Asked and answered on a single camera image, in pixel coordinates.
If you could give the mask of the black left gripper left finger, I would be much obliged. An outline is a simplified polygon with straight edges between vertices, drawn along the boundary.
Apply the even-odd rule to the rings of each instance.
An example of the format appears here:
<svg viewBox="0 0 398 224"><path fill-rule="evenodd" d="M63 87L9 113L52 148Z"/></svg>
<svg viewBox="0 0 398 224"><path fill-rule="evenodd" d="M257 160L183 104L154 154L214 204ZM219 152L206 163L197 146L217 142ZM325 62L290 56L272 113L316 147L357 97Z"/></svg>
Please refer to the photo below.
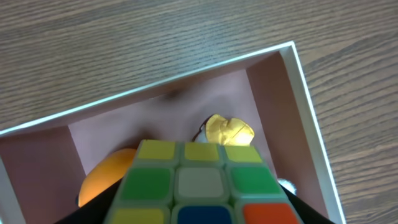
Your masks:
<svg viewBox="0 0 398 224"><path fill-rule="evenodd" d="M121 179L78 210L55 222L55 224L102 224L120 184Z"/></svg>

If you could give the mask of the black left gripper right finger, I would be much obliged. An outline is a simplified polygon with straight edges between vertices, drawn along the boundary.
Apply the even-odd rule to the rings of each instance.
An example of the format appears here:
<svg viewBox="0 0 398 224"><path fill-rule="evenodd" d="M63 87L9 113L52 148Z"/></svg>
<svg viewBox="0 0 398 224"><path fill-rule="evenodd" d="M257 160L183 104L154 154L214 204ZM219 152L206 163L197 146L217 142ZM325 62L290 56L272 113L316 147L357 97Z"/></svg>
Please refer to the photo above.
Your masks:
<svg viewBox="0 0 398 224"><path fill-rule="evenodd" d="M304 224L334 224L332 221L324 217L321 213L318 213L314 208L306 204L303 200L286 189L283 185L281 185L281 188L287 195L288 200Z"/></svg>

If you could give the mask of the orange dinosaur toy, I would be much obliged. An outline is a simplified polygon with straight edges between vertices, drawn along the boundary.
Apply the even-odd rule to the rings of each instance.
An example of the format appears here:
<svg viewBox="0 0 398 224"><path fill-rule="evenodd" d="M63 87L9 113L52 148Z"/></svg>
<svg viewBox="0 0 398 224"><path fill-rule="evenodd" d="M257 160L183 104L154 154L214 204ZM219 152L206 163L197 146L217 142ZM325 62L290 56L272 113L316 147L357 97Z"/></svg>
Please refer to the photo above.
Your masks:
<svg viewBox="0 0 398 224"><path fill-rule="evenodd" d="M77 204L86 205L114 183L122 179L131 167L136 154L135 149L125 148L111 153L103 159L84 179Z"/></svg>

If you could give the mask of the multicolour puzzle cube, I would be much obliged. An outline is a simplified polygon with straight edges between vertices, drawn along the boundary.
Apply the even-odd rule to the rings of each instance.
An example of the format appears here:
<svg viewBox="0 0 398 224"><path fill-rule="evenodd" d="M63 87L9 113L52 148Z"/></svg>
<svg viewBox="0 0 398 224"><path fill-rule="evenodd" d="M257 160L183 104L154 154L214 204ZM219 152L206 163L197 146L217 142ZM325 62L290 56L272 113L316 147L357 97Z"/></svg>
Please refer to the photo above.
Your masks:
<svg viewBox="0 0 398 224"><path fill-rule="evenodd" d="M300 223L255 147L144 140L106 223Z"/></svg>

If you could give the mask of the white plush duck yellow hat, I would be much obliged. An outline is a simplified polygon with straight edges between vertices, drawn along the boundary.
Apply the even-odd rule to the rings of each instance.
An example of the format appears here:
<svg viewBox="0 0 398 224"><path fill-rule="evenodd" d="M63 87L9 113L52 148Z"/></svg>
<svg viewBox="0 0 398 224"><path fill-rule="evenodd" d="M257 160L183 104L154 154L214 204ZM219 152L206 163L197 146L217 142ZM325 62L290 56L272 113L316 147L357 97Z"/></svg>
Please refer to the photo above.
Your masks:
<svg viewBox="0 0 398 224"><path fill-rule="evenodd" d="M242 198L286 198L296 195L295 186L278 179L256 146L253 129L244 121L218 114L203 123L195 144L214 145L224 160L222 170L233 200Z"/></svg>

